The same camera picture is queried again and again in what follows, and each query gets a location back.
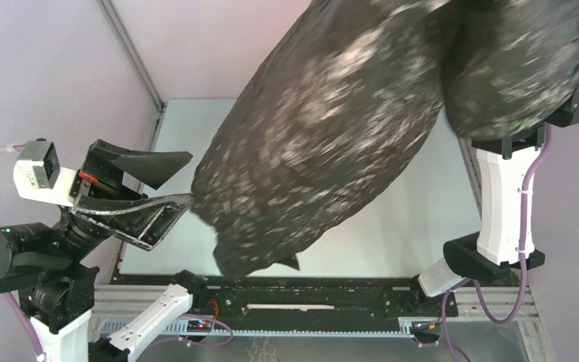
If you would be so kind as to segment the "black plastic trash bag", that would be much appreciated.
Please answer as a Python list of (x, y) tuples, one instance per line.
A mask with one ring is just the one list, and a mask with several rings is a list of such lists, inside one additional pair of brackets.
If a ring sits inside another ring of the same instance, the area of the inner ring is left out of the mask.
[(529, 129), (579, 83), (579, 1), (313, 1), (260, 64), (191, 183), (240, 278), (374, 201), (440, 112), (454, 133)]

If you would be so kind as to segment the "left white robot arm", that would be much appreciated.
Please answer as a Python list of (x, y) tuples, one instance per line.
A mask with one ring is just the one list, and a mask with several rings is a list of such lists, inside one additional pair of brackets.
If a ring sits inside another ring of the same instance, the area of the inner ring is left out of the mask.
[(127, 326), (88, 339), (99, 270), (83, 259), (109, 238), (153, 250), (193, 202), (189, 194), (151, 198), (126, 187), (124, 177), (158, 189), (191, 161), (190, 153), (133, 151), (97, 140), (73, 170), (60, 165), (49, 140), (15, 151), (18, 195), (60, 210), (53, 226), (0, 226), (0, 293), (18, 295), (14, 307), (40, 361), (135, 361), (178, 317), (205, 310), (204, 279), (181, 271)]

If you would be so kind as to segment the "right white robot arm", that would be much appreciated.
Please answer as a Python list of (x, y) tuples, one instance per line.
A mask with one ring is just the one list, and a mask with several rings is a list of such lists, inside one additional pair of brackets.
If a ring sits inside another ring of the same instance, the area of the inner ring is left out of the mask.
[(408, 295), (413, 312), (430, 314), (439, 304), (438, 295), (464, 279), (493, 283), (505, 278), (520, 267), (520, 241), (525, 242), (528, 268), (544, 264), (545, 255), (532, 240), (532, 204), (522, 203), (533, 190), (525, 175), (541, 158), (547, 127), (575, 124), (579, 124), (579, 83), (558, 109), (528, 130), (472, 143), (481, 176), (481, 229), (444, 243), (443, 258), (417, 276), (418, 289)]

